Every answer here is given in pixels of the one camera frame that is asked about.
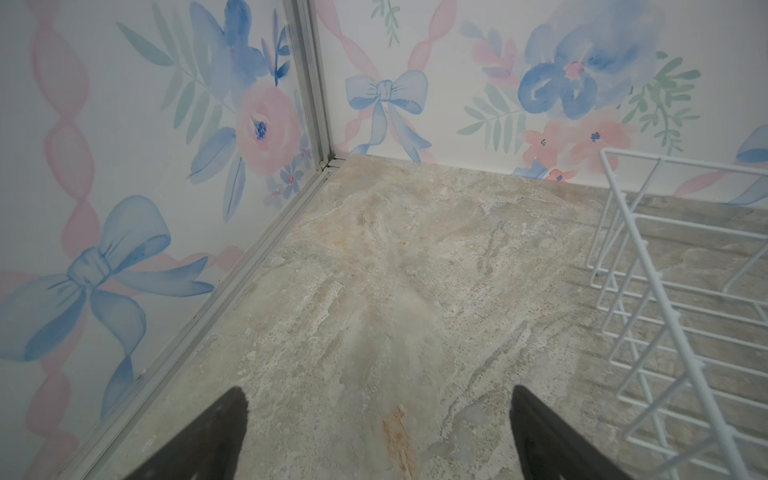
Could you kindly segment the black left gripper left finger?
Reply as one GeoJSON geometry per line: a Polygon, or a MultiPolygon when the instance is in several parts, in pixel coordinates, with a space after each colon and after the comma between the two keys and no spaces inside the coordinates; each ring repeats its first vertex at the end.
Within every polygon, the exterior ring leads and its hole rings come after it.
{"type": "Polygon", "coordinates": [[[234,478],[247,417],[245,393],[239,387],[230,388],[127,478],[234,478]]]}

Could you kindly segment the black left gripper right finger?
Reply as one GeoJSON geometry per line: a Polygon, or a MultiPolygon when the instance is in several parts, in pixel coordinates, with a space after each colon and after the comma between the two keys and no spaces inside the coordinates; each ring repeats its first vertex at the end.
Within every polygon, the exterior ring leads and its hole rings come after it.
{"type": "Polygon", "coordinates": [[[630,478],[523,385],[512,390],[509,419],[526,479],[630,478]]]}

